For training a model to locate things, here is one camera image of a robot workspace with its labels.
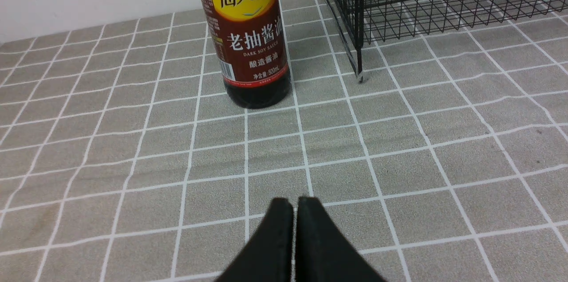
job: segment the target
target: barcode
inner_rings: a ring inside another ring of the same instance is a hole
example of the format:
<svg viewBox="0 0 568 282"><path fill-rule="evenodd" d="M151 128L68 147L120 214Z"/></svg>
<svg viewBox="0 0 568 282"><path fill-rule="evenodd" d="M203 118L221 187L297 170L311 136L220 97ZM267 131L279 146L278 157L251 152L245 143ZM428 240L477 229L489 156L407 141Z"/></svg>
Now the barcode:
<svg viewBox="0 0 568 282"><path fill-rule="evenodd" d="M235 80L235 73L233 72L233 65L226 63L223 60L219 60L219 62L221 62L221 72L223 72L223 76L225 76L225 78Z"/></svg>

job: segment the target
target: white grout line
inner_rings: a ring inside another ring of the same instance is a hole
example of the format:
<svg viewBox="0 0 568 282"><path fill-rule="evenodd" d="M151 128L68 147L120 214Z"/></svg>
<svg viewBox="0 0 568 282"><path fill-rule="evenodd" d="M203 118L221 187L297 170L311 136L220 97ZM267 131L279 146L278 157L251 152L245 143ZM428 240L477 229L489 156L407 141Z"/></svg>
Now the white grout line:
<svg viewBox="0 0 568 282"><path fill-rule="evenodd" d="M181 204L179 205L179 219L178 228L176 233L176 244L174 247L174 253L172 257L172 268L170 269L170 277L176 277L177 270L177 260L179 254L179 244L181 243L181 233L183 227L183 220L185 219L185 203L187 198L187 182L189 180L189 175L191 173L192 159L193 159L193 149L195 148L195 135L197 132L197 118L199 117L200 100L201 93L203 92L203 72L205 70L205 49L207 48L207 37L209 35L209 26L205 25L205 42L203 43L203 57L201 58L201 77L199 78L199 88L197 89L197 99L195 100L195 114L193 115L193 130L191 131L191 143L189 146L189 156L187 157L187 170L183 177L182 183L182 196Z"/></svg>
<svg viewBox="0 0 568 282"><path fill-rule="evenodd" d="M65 38L65 42L67 40L69 40L69 35L67 35L67 37ZM65 46L65 43L63 43L59 50L55 53L55 55L53 56L53 58L51 59L51 64L53 64L53 60L55 60L57 58L57 56L59 55L59 53L61 52L61 50L63 50L63 46ZM45 75L47 74L47 72L49 71L49 68L51 68L51 64L48 66L48 68L45 70L45 72L43 73L42 77L45 77ZM77 86L77 83L79 82L79 78L77 78L75 80L75 85L73 86L73 88L75 88L75 86ZM40 82L38 82L35 86L34 89L32 90L32 92L30 93L30 96L28 96L28 100L30 100L30 98L32 98L32 96L34 96L35 91L37 90L37 87L39 86ZM65 101L65 104L63 105L63 108L61 108L61 110L59 111L59 116L61 116L61 114L63 113L63 110L65 110L65 106L67 106L67 102L69 101L69 98L67 98L67 100ZM8 130L6 130L6 133L4 134L4 136L2 137L2 139L0 139L0 146L2 146L2 143L4 142L4 140L6 139L6 137L8 136L8 134L10 133L10 130L12 130L12 126L14 124L14 122L16 122L18 119L20 119L20 116L22 115L22 112L24 111L24 109L26 108L26 104L24 104L24 106L22 106L22 108L20 109L20 112L18 113L18 115L16 116L16 118L14 118L14 120L12 121L12 125L10 125L10 127L8 127ZM28 175L30 175L30 173L34 170L35 164L37 162L37 159L39 158L39 155L43 149L43 147L45 146L45 143L48 142L49 138L51 137L51 134L53 134L53 131L55 130L55 125L57 125L57 120L53 123L53 125L51 125L51 128L49 130L49 133L47 134L47 136L45 136L45 139L43 141L42 145L39 145L39 147L36 150L36 153L34 155L34 159L31 162L30 168L28 169L28 172L26 173L26 176L22 177L22 181L20 182L20 185L17 187L16 190L14 190L12 192L12 194L8 197L8 200L6 201L6 205L4 205L4 210L8 209L10 207L10 203L12 203L14 196L16 195L16 193L18 191L20 191L20 189L22 189L22 187L24 186L24 183L26 183L26 179L28 178ZM6 211L2 212L2 215L0 215L0 229L2 228L2 224L4 223L4 217L6 217Z"/></svg>
<svg viewBox="0 0 568 282"><path fill-rule="evenodd" d="M319 13L320 18L323 19L323 15L321 14L321 9L319 7L318 7L318 13ZM324 32L327 35L328 31L327 31L327 27L325 27L325 22L323 20L321 20L321 23L324 27ZM333 50L333 45L331 43L331 38L329 38L329 36L327 37L327 43L328 43L329 48L331 50ZM355 123L355 128L357 129L357 135L359 137L359 142L361 144L361 147L363 148L363 153L365 154L365 160L367 161L367 167L369 168L369 172L371 173L371 177L373 179L373 184L375 185L375 191L377 193L377 197L378 197L379 201L381 201L381 207L383 209L383 212L385 213L385 219L387 221L387 224L389 225L389 230L391 232L392 241L394 242L395 246L398 247L400 245L398 234L396 233L394 223L392 223L392 219L390 217L389 209L387 209L387 205L386 205L385 199L383 197L381 185L379 184L379 181L377 179L377 174L375 173L375 168L373 167L373 162L371 161L371 157L369 155L369 149L367 148L367 145L365 144L365 139L363 138L363 132L361 132L361 125L359 124L359 121L357 120L357 115L355 115L355 111L353 110L353 105L351 104L351 100L349 100L349 92L347 92L347 86L345 85L345 81L343 80L343 76L341 75L341 69L339 68L339 63L337 62L337 58L335 57L335 54L333 54L333 62L335 64L335 70L337 70L337 74L339 75L339 80L340 80L341 86L343 88L343 94L345 94L345 97L347 98L347 105L349 106L349 112L351 113L351 118L353 119L353 122ZM401 263L403 271L404 271L404 277L406 278L407 282L411 282L410 272L408 271L408 266L406 265L406 259L404 258L404 254L402 253L402 250L400 250L400 248L398 249L397 253L398 253L398 256L400 258L400 263Z"/></svg>
<svg viewBox="0 0 568 282"><path fill-rule="evenodd" d="M172 19L170 21L170 29L169 29L169 33L168 33L168 43L169 43L170 39L172 38L172 26L173 26L173 22L174 22L175 17L176 17L176 13L173 13ZM139 23L140 23L140 20L138 20L138 23L136 24L136 28L138 28ZM118 227L118 219L120 217L120 209L122 209L122 203L124 202L124 196L126 195L125 190L128 187L128 182L130 181L130 178L132 178L132 176L134 175L134 169L136 167L136 160L138 159L138 156L140 155L140 149L142 149L142 141L144 140L144 136L146 135L146 128L148 128L148 122L150 121L150 115L152 113L152 108L154 106L154 100L156 99L156 92L158 91L158 82L160 81L160 76L162 75L162 69L164 68L164 61L165 61L165 58L166 58L166 54L168 53L168 43L166 44L166 47L164 48L164 53L162 55L162 63L160 64L160 69L158 70L158 80L156 80L156 84L154 84L154 91L152 92L150 107L148 108L148 112L146 113L146 119L144 120L144 128L142 129L142 134L140 135L140 139L138 140L138 147L136 148L136 153L134 154L134 160L132 161L132 166L130 167L130 174L124 180L124 184L122 185L122 192L120 193L120 199L118 201L118 205L116 206L116 213L115 213L114 219L112 221L111 237L108 240L108 246L107 246L107 250L106 250L106 254L105 254L105 259L103 261L102 268L101 268L101 276L100 276L100 279L99 279L100 282L104 282L104 280L105 280L106 270L107 270L107 265L108 265L108 259L110 257L110 251L112 249L112 244L113 244L114 239L115 239L116 228Z"/></svg>
<svg viewBox="0 0 568 282"><path fill-rule="evenodd" d="M282 9L282 1L278 0L280 4L280 9ZM302 127L302 119L300 117L300 106L298 104L298 94L296 93L296 84L294 83L294 73L292 70L292 62L290 60L290 48L286 41L288 36L286 36L286 24L284 23L284 16L280 13L282 18L282 33L284 35L284 47L286 48L286 58L288 58L288 70L290 70L290 88L292 88L292 97L294 98L294 110L296 111L296 122L298 123L298 133L300 135L300 144L302 146L302 158L304 160L304 171L306 172L306 184L308 187L308 194L310 197L314 196L314 187L312 185L312 177L310 174L309 161L308 161L308 151L306 149L306 140L304 138L304 129Z"/></svg>
<svg viewBox="0 0 568 282"><path fill-rule="evenodd" d="M105 27L106 26L102 27L101 36L99 36L99 37L102 37L102 35L105 31ZM135 33L136 33L136 31L134 31L134 34L132 35L132 38L130 40L130 45L132 45L132 43L134 43L134 38L136 37ZM89 64L89 60L93 56L93 51L97 48L97 46L98 46L98 42L93 46L93 49L91 50L91 55L89 55L87 62L85 62L85 65L84 65L83 69L81 70L82 73L85 72L85 69L87 68L87 65ZM124 62L126 61L127 55L128 55L128 52L126 52L124 54L124 57L122 58L122 64L124 64ZM118 72L116 73L115 79L113 81L113 86L115 86L116 82L118 81L118 78L120 76L120 70L121 69L119 69ZM77 78L77 82L75 82L75 86L73 86L73 90L77 87L77 84L79 83L80 79L81 79L81 76L79 76ZM114 91L114 89L111 89L110 92L108 93L107 101L105 103L104 108L108 107L108 103L110 102L110 100L112 98L112 92L113 91ZM71 94L69 94L69 96L67 98L67 102L69 102L69 99L71 98ZM65 105L63 106L63 108L61 108L61 112L59 113L60 116L63 113L63 111L65 110L65 108L67 107L67 102L65 102ZM101 116L99 116L99 119L97 121L97 126L95 127L95 129L93 130L93 133L91 134L91 137L89 138L89 142L87 143L87 147L85 148L85 153L83 155L83 161L81 162L81 165L84 165L84 164L87 163L87 159L89 157L89 151L91 150L91 145L93 144L93 140L94 140L94 135L97 134L99 126L101 126L103 116L104 116L104 114L101 114ZM81 170L81 167L78 167L75 170L75 173L73 173L73 176L69 179L67 186L65 187L65 193L63 194L63 200L65 200L67 198L67 196L69 195L69 191L71 190L71 185L73 184L73 180L77 177L80 170ZM59 206L59 212L57 213L57 219L55 220L55 226L53 228L53 232L51 232L51 236L49 237L49 242L47 244L47 247L45 248L43 257L41 258L40 265L37 268L37 274L36 274L36 277L35 277L35 282L39 282L39 279L41 278L41 273L43 272L43 268L45 266L45 262L47 260L48 254L49 254L49 250L51 248L51 245L53 245L53 241L55 240L55 236L57 236L57 232L59 231L59 225L61 224L61 218L63 217L63 208L64 207L65 207L65 202L63 201Z"/></svg>

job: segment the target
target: gray tile floor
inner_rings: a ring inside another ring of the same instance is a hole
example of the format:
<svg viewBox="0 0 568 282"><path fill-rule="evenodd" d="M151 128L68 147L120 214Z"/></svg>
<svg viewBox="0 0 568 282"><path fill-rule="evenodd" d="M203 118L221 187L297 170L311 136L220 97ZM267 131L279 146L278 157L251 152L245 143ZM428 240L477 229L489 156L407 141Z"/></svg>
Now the gray tile floor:
<svg viewBox="0 0 568 282"><path fill-rule="evenodd" d="M568 14L367 46L282 0L294 89L224 93L201 11L0 47L0 281L211 281L315 195L390 282L566 281Z"/></svg>

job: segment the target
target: dark liquid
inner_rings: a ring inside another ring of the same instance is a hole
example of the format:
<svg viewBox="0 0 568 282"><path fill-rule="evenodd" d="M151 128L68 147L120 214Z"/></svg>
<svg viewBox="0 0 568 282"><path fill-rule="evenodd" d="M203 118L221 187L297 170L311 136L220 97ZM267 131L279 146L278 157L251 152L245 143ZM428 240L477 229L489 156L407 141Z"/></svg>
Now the dark liquid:
<svg viewBox="0 0 568 282"><path fill-rule="evenodd" d="M225 82L227 94L237 104L250 110L259 110L278 104L290 92L290 70L275 82L256 88L240 88Z"/></svg>

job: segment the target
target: bottle label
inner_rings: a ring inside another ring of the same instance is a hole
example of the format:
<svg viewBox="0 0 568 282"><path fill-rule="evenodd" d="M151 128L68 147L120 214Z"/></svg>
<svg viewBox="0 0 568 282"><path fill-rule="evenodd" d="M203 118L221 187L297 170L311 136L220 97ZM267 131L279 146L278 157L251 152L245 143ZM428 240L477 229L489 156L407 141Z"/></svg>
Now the bottle label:
<svg viewBox="0 0 568 282"><path fill-rule="evenodd" d="M288 71L278 0L201 0L228 84L264 86Z"/></svg>

